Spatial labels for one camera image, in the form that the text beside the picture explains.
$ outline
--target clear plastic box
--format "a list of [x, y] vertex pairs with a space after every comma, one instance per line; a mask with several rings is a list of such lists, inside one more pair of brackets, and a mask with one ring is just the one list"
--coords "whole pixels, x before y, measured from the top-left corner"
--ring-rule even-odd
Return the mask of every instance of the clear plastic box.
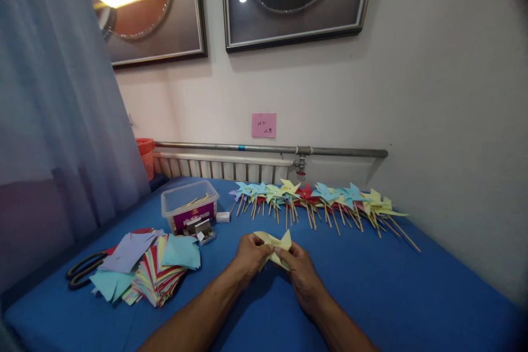
[[[187, 205], [205, 197], [207, 199], [203, 201]], [[187, 222], [195, 216], [212, 221], [216, 216], [218, 198], [218, 193], [207, 180], [167, 190], [161, 194], [161, 215], [167, 219], [173, 234], [181, 234]]]

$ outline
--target plastic container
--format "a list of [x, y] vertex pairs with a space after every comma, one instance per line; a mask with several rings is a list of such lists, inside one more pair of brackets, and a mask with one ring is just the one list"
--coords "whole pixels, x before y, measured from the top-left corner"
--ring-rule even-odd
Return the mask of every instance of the plastic container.
[[[207, 195], [207, 199], [185, 206]], [[187, 222], [194, 216], [212, 221], [216, 216], [218, 198], [218, 193], [206, 180], [184, 185], [161, 194], [161, 215], [167, 219], [174, 235], [181, 234]]]
[[154, 161], [152, 158], [152, 150], [156, 148], [154, 139], [136, 139], [136, 143], [148, 180], [151, 181], [154, 178]]

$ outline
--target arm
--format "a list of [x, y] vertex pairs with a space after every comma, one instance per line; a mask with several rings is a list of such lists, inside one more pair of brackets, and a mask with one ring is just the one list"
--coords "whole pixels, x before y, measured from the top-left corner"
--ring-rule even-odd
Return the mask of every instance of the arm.
[[224, 272], [155, 331], [139, 351], [207, 350], [240, 293], [271, 252], [271, 247], [255, 234], [243, 236], [235, 258]]
[[317, 324], [331, 351], [368, 351], [378, 349], [326, 290], [314, 264], [298, 244], [289, 251], [275, 247], [280, 259], [290, 267], [290, 278], [300, 306]]

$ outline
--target hand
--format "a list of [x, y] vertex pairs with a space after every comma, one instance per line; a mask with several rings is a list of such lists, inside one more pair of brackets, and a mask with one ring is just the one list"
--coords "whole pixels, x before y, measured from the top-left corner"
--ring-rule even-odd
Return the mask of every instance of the hand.
[[317, 275], [310, 256], [295, 242], [291, 243], [289, 251], [275, 247], [275, 253], [290, 267], [291, 284], [301, 308], [313, 316], [329, 294]]
[[247, 287], [272, 251], [272, 246], [265, 245], [255, 234], [244, 235], [229, 267], [241, 276], [244, 287]]

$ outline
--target black scissors handle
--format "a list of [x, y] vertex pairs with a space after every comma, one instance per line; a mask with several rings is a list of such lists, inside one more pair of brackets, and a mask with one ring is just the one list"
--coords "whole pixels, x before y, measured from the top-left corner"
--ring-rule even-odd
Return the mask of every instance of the black scissors handle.
[[89, 279], [82, 279], [100, 266], [106, 256], [108, 255], [104, 251], [101, 251], [92, 254], [90, 257], [85, 258], [70, 268], [66, 273], [66, 279], [70, 281], [70, 283], [68, 283], [68, 289], [78, 290], [90, 284], [91, 281]]

